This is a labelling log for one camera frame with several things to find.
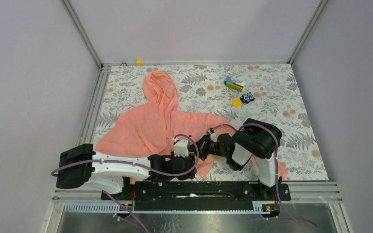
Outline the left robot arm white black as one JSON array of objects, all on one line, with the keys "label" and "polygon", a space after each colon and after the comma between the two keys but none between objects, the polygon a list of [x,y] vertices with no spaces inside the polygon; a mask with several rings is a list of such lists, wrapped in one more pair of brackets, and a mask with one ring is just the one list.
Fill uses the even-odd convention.
[{"label": "left robot arm white black", "polygon": [[124,200],[131,194],[130,179],[166,182],[174,178],[192,179],[196,174],[194,154],[187,157],[150,155],[119,157],[95,152],[92,144],[82,144],[60,154],[59,167],[51,172],[56,188],[75,189],[87,186]]}]

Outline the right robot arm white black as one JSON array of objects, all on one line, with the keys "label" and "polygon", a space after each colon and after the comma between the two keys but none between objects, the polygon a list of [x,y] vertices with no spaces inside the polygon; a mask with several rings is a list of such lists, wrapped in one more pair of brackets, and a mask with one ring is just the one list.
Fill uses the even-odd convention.
[{"label": "right robot arm white black", "polygon": [[278,194],[280,180],[277,162],[277,148],[280,146],[281,130],[276,126],[248,118],[232,135],[216,135],[211,128],[198,142],[188,147],[190,152],[199,152],[199,158],[206,160],[209,155],[224,157],[232,170],[241,171],[254,155],[260,170],[260,196],[271,200]]}]

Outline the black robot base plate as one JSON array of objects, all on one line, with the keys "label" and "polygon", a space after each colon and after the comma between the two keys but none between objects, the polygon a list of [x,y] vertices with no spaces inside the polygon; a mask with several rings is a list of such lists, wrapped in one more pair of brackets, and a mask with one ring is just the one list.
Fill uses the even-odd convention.
[{"label": "black robot base plate", "polygon": [[163,206],[165,208],[189,207],[192,210],[222,207],[243,207],[245,203],[255,202],[277,204],[290,201],[287,184],[268,188],[258,182],[136,182],[128,184],[118,194],[101,195],[102,200],[115,200],[123,205],[141,203],[142,205]]}]

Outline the salmon pink hooded jacket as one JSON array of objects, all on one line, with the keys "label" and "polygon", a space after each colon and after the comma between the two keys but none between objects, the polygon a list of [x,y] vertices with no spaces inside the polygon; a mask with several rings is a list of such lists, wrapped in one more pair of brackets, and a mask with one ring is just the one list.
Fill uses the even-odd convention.
[{"label": "salmon pink hooded jacket", "polygon": [[119,157],[171,155],[173,138],[189,136],[194,142],[217,127],[217,135],[235,130],[228,120],[212,113],[182,112],[178,109],[178,91],[172,77],[153,72],[143,81],[147,103],[121,114],[115,126],[96,144],[95,152]]}]

